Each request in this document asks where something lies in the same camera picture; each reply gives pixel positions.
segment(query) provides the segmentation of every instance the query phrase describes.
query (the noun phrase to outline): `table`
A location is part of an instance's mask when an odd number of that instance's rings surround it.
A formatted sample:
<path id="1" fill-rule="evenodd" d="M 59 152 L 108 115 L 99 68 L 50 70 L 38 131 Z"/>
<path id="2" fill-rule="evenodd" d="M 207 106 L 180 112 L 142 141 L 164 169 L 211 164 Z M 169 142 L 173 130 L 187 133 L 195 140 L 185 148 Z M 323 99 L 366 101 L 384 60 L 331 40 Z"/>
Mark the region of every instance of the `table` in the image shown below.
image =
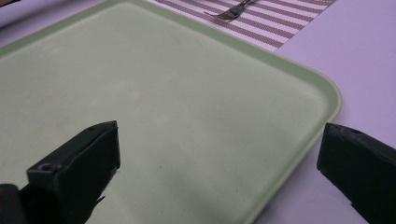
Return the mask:
<path id="1" fill-rule="evenodd" d="M 23 0 L 0 8 L 0 46 L 102 0 Z M 396 2 L 337 0 L 276 51 L 329 77 L 343 107 L 334 123 L 396 147 Z M 366 223 L 317 169 L 319 141 L 256 223 Z"/>

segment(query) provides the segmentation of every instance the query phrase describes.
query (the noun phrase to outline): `striped cloth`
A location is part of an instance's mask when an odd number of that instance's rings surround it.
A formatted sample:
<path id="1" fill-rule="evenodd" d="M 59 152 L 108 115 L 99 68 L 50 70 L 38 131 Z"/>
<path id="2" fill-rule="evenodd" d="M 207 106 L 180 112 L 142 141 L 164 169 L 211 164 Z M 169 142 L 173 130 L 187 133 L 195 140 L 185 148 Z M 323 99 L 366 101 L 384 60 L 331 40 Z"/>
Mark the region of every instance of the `striped cloth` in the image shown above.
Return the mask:
<path id="1" fill-rule="evenodd" d="M 335 0 L 256 0 L 241 17 L 229 22 L 214 19 L 204 11 L 219 14 L 241 0 L 148 1 L 275 51 Z"/>

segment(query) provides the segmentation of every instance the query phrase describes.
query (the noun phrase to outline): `utensil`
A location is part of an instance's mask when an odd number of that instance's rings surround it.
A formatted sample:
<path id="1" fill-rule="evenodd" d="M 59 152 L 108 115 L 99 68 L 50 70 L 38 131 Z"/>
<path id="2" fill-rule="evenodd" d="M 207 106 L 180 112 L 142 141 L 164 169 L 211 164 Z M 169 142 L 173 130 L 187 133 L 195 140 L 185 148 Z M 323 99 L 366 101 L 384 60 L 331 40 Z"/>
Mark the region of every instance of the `utensil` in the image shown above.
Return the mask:
<path id="1" fill-rule="evenodd" d="M 220 13 L 219 15 L 214 15 L 214 14 L 210 14 L 208 12 L 204 12 L 206 15 L 209 15 L 211 17 L 220 19 L 220 20 L 224 20 L 224 21 L 231 21 L 231 20 L 235 20 L 236 18 L 238 18 L 242 12 L 244 12 L 245 7 L 247 6 L 248 3 L 253 2 L 254 0 L 244 0 L 241 3 L 239 3 L 238 5 L 234 6 L 234 7 L 230 7 L 230 9 L 228 9 L 227 11 L 224 11 L 223 13 Z"/>

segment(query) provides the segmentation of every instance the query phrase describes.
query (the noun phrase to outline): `tray rim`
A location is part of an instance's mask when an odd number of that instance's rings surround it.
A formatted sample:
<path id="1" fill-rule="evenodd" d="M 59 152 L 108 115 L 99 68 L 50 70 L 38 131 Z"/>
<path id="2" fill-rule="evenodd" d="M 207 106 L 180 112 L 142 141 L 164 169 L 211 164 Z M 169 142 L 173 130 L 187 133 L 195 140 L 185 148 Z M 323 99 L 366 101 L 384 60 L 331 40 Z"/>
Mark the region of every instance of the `tray rim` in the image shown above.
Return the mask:
<path id="1" fill-rule="evenodd" d="M 196 21 L 193 18 L 176 13 L 176 12 L 172 11 L 171 9 L 168 9 L 165 7 L 160 7 L 154 3 L 151 3 L 146 0 L 106 0 L 105 2 L 99 3 L 98 5 L 88 7 L 87 9 L 84 9 L 84 10 L 82 10 L 74 15 L 71 15 L 61 21 L 57 21 L 50 26 L 44 27 L 32 34 L 29 34 L 25 37 L 22 37 L 22 38 L 17 39 L 7 45 L 0 47 L 0 60 L 10 53 L 19 51 L 19 50 L 23 49 L 24 47 L 34 44 L 35 42 L 40 41 L 48 36 L 54 35 L 58 32 L 61 32 L 64 28 L 66 28 L 70 25 L 73 25 L 74 23 L 76 23 L 78 21 L 89 18 L 92 14 L 98 13 L 101 10 L 104 10 L 108 7 L 114 7 L 115 5 L 119 5 L 119 4 L 131 4 L 131 3 L 134 6 L 142 7 L 145 10 L 155 12 L 155 13 L 157 13 L 157 15 L 163 16 L 168 20 L 177 22 L 178 24 L 180 24 L 184 27 L 187 27 L 189 29 L 195 30 L 196 32 L 200 32 L 199 30 L 197 30 L 197 28 L 204 29 L 205 34 L 207 34 L 208 32 L 213 33 L 215 31 L 216 36 L 210 36 L 210 37 L 217 39 L 219 42 L 227 45 L 230 48 L 241 51 L 249 56 L 253 56 L 254 59 L 260 60 L 261 63 L 265 63 L 265 60 L 264 60 L 265 58 L 275 58 L 275 59 L 278 59 L 279 61 L 282 61 L 284 63 L 293 65 L 295 68 L 303 69 L 306 72 L 315 74 L 316 78 L 322 79 L 323 82 L 327 84 L 327 86 L 329 88 L 328 91 L 332 91 L 332 94 L 336 101 L 335 104 L 330 106 L 330 108 L 332 110 L 329 110 L 329 111 L 332 111 L 332 112 L 328 114 L 329 116 L 327 116 L 326 122 L 330 122 L 330 121 L 334 120 L 335 117 L 340 112 L 342 102 L 343 102 L 341 92 L 339 91 L 339 89 L 337 88 L 337 86 L 331 79 L 324 76 L 319 71 L 316 71 L 316 70 L 314 70 L 310 67 L 307 67 L 303 64 L 297 63 L 291 59 L 288 59 L 284 56 L 276 54 L 275 52 L 272 52 L 270 50 L 263 49 L 259 46 L 256 46 L 241 37 L 228 34 L 220 29 L 217 29 L 216 27 L 210 26 L 209 24 L 206 24 L 206 23 L 203 23 L 200 21 Z M 225 40 L 228 42 L 224 43 L 223 41 L 220 41 L 220 39 L 222 37 L 227 38 Z M 233 43 L 240 43 L 241 46 L 233 45 Z M 279 179 L 276 182 L 274 182 L 274 184 L 272 185 L 272 187 L 269 190 L 266 191 L 267 193 L 264 195 L 263 198 L 260 199 L 260 201 L 261 201 L 260 204 L 256 207 L 256 209 L 251 211 L 250 214 L 247 214 L 246 221 L 241 224 L 249 224 L 249 223 L 254 222 L 254 220 L 260 214 L 262 209 L 265 207 L 265 205 L 267 205 L 269 203 L 269 201 L 275 196 L 275 194 L 283 186 L 283 184 L 290 177 L 290 175 L 294 172 L 294 170 L 300 164 L 300 162 L 303 160 L 303 158 L 306 156 L 306 154 L 312 149 L 314 144 L 319 140 L 320 136 L 323 134 L 323 128 L 324 128 L 325 123 L 323 123 L 321 128 L 318 128 L 317 130 L 313 130 L 313 132 L 315 134 L 312 135 L 312 137 L 307 142 L 307 144 L 304 147 L 302 147 L 301 153 L 295 157 L 295 159 L 292 161 L 292 163 L 289 164 L 289 166 L 285 170 L 285 172 L 282 175 L 280 175 Z"/>

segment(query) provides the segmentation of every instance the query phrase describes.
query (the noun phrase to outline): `tray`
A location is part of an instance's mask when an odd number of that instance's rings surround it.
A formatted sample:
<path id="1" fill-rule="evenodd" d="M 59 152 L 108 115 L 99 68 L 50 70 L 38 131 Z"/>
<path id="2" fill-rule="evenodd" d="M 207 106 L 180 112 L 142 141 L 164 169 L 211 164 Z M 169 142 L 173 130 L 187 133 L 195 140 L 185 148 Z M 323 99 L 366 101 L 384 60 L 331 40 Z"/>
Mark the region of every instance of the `tray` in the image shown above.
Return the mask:
<path id="1" fill-rule="evenodd" d="M 88 223 L 251 223 L 341 105 L 323 75 L 141 0 L 0 49 L 0 182 L 82 129 L 120 126 Z"/>

